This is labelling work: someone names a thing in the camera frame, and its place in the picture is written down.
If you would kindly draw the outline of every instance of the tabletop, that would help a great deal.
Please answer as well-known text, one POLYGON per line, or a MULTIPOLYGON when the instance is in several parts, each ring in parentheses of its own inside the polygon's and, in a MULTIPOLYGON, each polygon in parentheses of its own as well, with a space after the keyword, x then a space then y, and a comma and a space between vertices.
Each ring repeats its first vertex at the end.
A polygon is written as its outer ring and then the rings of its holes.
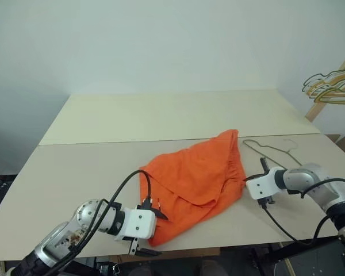
POLYGON ((71 95, 40 145, 320 133, 276 90, 71 95))
MULTIPOLYGON (((291 153, 301 162, 314 162, 330 175, 345 178, 345 153, 321 134, 241 137, 239 150, 247 175, 262 171, 260 155, 243 144, 253 139, 291 153)), ((71 218, 82 202, 109 198, 121 181, 154 156, 189 147, 202 140, 140 141, 40 145, 12 184, 0 206, 0 260, 22 259, 55 226, 71 218)), ((281 163, 297 167, 291 158, 271 149, 257 149, 281 163)), ((269 211, 298 239, 313 236, 321 209, 309 198, 276 194, 269 211)), ((123 206, 139 203, 138 178, 128 183, 117 198, 123 206)), ((320 236, 335 235, 331 222, 320 236)), ((197 224, 157 250, 238 246, 289 240, 250 198, 247 189, 236 203, 218 216, 197 224)), ((97 233, 80 256, 117 255, 128 252, 129 243, 97 233)))

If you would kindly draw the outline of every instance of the black cable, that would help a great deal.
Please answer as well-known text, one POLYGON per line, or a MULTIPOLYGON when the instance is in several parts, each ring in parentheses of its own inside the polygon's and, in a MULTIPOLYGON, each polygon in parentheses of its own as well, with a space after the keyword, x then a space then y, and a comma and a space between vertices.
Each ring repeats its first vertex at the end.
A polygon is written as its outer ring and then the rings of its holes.
POLYGON ((106 214, 108 213, 108 211, 112 207, 112 203, 115 201, 117 196, 120 194, 122 188, 124 188, 125 184, 127 184, 128 181, 134 175, 139 174, 139 173, 144 174, 144 176, 146 177, 146 180, 147 180, 147 197, 146 197, 146 200, 151 199, 151 181, 150 181, 150 176, 148 175, 148 173, 146 171, 143 171, 143 170, 136 170, 136 171, 132 172, 131 174, 129 174, 124 179, 124 181, 120 184, 120 186, 115 191, 114 195, 112 196, 112 198, 110 199, 109 202, 107 202, 107 200, 105 200, 105 199, 100 200, 99 204, 97 205, 97 209, 95 211, 95 214, 91 220, 91 223, 90 223, 86 233, 83 235, 83 237, 79 241, 79 243, 71 250, 71 252, 69 252, 66 256, 61 258, 61 260, 59 260, 57 262, 57 264, 55 264, 53 267, 51 267, 51 269, 45 274, 45 276, 50 276, 54 273, 57 273, 61 268, 63 268, 67 263, 71 262, 81 252, 81 250, 86 246, 86 244, 90 241, 90 239, 93 237, 93 235, 98 230, 100 224, 102 223, 102 220, 105 218, 106 214), (94 222, 95 222, 95 219, 97 217, 97 214, 98 214, 98 212, 99 212, 99 210, 100 210, 100 208, 104 202, 107 202, 108 205, 106 206, 105 210, 103 210, 101 216, 97 220, 94 227, 92 227, 94 222))
POLYGON ((320 181, 308 188, 306 188, 301 194, 300 194, 300 197, 301 198, 304 198, 304 196, 311 190, 313 190, 314 188, 317 188, 323 184, 326 184, 326 183, 330 183, 330 182, 334 182, 334 181, 339 181, 339 182, 345 182, 345 179, 344 178, 330 178, 330 179, 326 179, 326 180, 323 180, 323 181, 320 181))
POLYGON ((323 224, 329 219, 329 216, 325 216, 324 218, 322 218, 320 220, 320 222, 318 223, 318 226, 316 228, 315 234, 313 235, 313 239, 309 242, 309 243, 304 243, 302 241, 297 240, 295 237, 293 237, 288 231, 286 231, 285 229, 282 228, 282 226, 277 222, 277 220, 271 215, 271 213, 267 210, 267 208, 263 208, 263 210, 267 213, 267 215, 272 219, 272 221, 276 224, 276 226, 283 232, 285 233, 286 236, 288 236, 289 238, 291 238, 294 242, 301 244, 302 246, 307 246, 307 247, 311 247, 313 246, 317 239, 318 239, 318 235, 320 233, 320 230, 323 226, 323 224))
POLYGON ((51 269, 45 274, 45 276, 48 276, 48 275, 50 276, 50 275, 56 273, 63 266, 65 266, 67 263, 71 262, 75 258, 75 256, 77 256, 80 253, 80 251, 78 251, 77 248, 79 248, 79 245, 82 244, 84 242, 85 238, 87 238, 87 236, 90 234, 92 226, 93 226, 95 219, 97 217, 97 214, 98 214, 98 212, 99 212, 99 210, 100 210, 100 208, 104 202, 109 203, 104 198, 100 200, 100 202, 97 205, 95 215, 92 217, 92 220, 90 222, 90 225, 87 228, 87 231, 85 232, 85 234, 83 235, 81 240, 78 242, 78 244, 67 255, 62 257, 61 260, 59 260, 53 267, 51 267, 51 269))
POLYGON ((93 258, 93 269, 96 269, 97 267, 97 257, 93 258))

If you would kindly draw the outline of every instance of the white table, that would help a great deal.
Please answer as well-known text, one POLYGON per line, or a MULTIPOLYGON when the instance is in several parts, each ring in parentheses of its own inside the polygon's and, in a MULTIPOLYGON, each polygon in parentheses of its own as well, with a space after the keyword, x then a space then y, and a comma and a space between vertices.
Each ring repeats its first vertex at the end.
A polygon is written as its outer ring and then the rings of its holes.
MULTIPOLYGON (((54 124, 61 123, 60 115, 54 124)), ((331 175, 345 178, 344 152, 327 137, 308 134, 310 129, 313 131, 313 126, 307 126, 302 120, 298 123, 305 128, 297 127, 297 135, 258 136, 251 139, 283 149, 296 147, 292 154, 302 163, 318 163, 326 167, 331 175)), ((242 143, 243 139, 245 138, 240 138, 239 148, 246 174, 260 173, 260 156, 246 147, 242 143)), ((22 259, 50 230, 68 220, 79 204, 92 198, 109 198, 131 171, 147 164, 154 156, 186 148, 199 141, 202 140, 38 146, 0 206, 0 260, 22 259)), ((286 167, 297 166, 287 156, 268 149, 261 150, 286 167)), ((310 198, 302 200, 298 195, 283 193, 275 195, 274 199, 276 204, 271 205, 269 210, 285 229, 299 239, 313 236, 317 223, 324 215, 310 198)), ((117 201, 130 208, 138 203, 138 178, 126 185, 117 201)), ((325 223, 320 232, 321 237, 335 234, 336 229, 330 222, 325 223)), ((289 239, 273 224, 257 202, 250 198, 245 189, 242 198, 225 212, 196 225, 159 246, 157 250, 237 246, 285 240, 289 239)), ((128 248, 128 242, 116 242, 113 236, 97 233, 80 256, 125 254, 128 248)))

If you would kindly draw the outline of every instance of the orange fabric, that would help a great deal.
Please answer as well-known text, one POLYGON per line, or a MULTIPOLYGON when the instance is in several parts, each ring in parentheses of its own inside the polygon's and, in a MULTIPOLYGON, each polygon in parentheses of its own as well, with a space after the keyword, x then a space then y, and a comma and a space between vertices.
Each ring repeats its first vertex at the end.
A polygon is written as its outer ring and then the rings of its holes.
MULTIPOLYGON (((246 177, 237 148, 237 130, 228 130, 208 141, 172 154, 155 157, 142 167, 151 176, 152 206, 168 217, 157 220, 151 246, 225 210, 242 195, 246 177)), ((147 181, 140 176, 141 201, 147 181)))

